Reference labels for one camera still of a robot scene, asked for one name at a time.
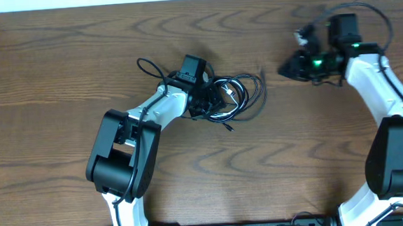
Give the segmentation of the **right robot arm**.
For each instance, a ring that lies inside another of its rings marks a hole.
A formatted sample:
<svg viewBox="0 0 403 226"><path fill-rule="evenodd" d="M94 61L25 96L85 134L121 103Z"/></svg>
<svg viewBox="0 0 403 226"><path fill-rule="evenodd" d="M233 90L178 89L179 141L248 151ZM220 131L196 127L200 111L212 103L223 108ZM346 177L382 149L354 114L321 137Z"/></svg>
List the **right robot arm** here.
<svg viewBox="0 0 403 226"><path fill-rule="evenodd" d="M298 29L299 50L278 70L286 78L321 85L339 76L360 95L378 127L365 162L365 183L323 226L389 226L386 217L403 208L403 84L385 49L365 43L353 13L328 20L330 50L321 50L315 25Z"/></svg>

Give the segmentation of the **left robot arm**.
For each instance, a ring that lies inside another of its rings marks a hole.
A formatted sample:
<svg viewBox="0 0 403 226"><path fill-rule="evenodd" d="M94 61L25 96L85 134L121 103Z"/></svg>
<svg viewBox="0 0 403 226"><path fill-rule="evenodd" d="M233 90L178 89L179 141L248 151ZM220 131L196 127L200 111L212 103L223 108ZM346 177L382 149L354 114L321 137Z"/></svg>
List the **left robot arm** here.
<svg viewBox="0 0 403 226"><path fill-rule="evenodd" d="M225 107L213 67L201 57L186 55L169 75L156 71L161 81L149 99L104 114L87 162L85 177L107 202L113 226L149 226L143 196L162 130L184 113L207 118Z"/></svg>

